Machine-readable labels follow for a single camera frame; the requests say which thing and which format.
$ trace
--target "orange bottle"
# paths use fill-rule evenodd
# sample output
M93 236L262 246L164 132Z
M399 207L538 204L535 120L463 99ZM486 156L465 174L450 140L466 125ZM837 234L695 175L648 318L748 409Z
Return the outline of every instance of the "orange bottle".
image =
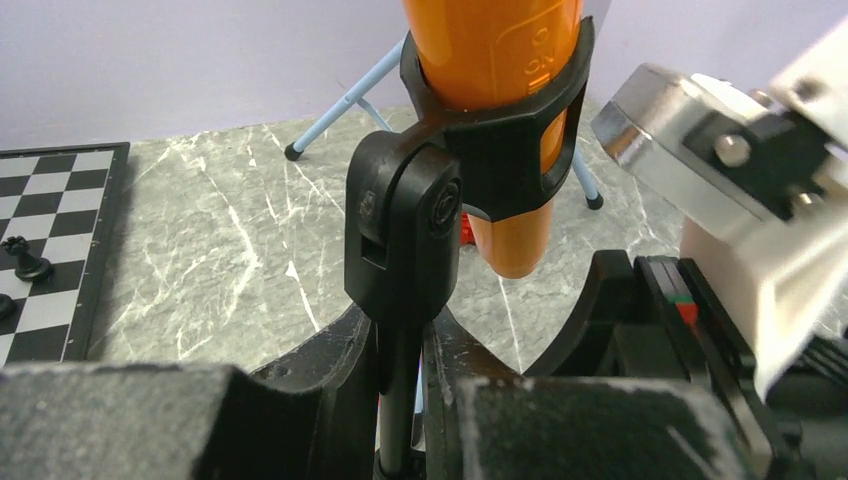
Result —
M449 108L475 110L536 92L565 66L577 44L582 0L404 0L421 68ZM565 112L542 136L542 171L559 155ZM526 162L515 158L509 161ZM536 268L550 236L553 200L495 223L469 215L477 248L499 275Z

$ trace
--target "gray marble surface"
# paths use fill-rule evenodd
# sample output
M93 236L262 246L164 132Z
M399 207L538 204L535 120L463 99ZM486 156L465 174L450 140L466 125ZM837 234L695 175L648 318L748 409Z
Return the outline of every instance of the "gray marble surface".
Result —
M575 176L556 197L537 271L502 280L473 247L449 305L513 368L530 365L573 307L592 252L675 254L681 215L622 172L594 141L579 145L606 198L586 208ZM411 109L385 112L401 129ZM253 369L294 348L350 303L342 284L344 177L376 125L352 111L298 163L283 148L310 121L133 145L90 358L234 363ZM843 293L828 313L848 312Z

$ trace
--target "chess piece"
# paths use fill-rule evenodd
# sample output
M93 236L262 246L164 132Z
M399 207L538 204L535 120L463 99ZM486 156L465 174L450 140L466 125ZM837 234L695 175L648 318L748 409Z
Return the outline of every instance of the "chess piece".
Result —
M0 320L14 313L16 308L17 305L12 301L12 297L5 293L0 293Z
M24 282L39 282L53 273L53 266L46 258L36 258L29 253L29 243L24 237L9 237L0 243L0 247L9 255L17 257L15 276Z

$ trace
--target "wall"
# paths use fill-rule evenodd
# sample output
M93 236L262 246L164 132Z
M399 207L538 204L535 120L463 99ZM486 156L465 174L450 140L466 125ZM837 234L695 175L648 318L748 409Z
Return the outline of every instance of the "wall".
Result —
M317 116L405 25L397 0L2 0L0 149ZM408 103L396 73L368 99Z
M615 0L589 95L606 101L642 62L763 88L846 14L845 0Z

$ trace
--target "white chessboard square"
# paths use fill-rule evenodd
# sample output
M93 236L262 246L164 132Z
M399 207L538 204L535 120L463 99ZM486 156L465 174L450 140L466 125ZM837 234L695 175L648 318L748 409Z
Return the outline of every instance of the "white chessboard square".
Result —
M28 297L31 288L31 283L15 276L15 269L0 271L0 292L12 297L12 300Z
M38 157L0 158L0 178L32 175L36 163L38 163Z
M64 192L71 172L43 173L29 177L24 195Z
M47 293L27 298L17 332L68 325L77 309L79 290Z
M15 214L15 209L18 208L18 203L21 197L13 195L11 197L0 197L0 219L12 218Z
M15 335L0 335L0 366L6 363L6 358L9 356L9 349L12 348L12 340Z
M106 170L112 166L112 158L114 156L114 150L78 153L77 159L74 161L74 171Z
M53 220L55 219L55 213L32 215L29 217L13 217L9 220L9 226L6 227L6 231L14 232L15 236L21 236L27 240L47 238L50 236L50 230L53 228Z
M102 200L102 188L70 190L62 194L62 200L59 202L59 213L98 210Z
M52 263L85 260L88 258L88 250L91 247L91 236L91 233L83 233L50 237L44 244L44 252L41 255L50 259Z

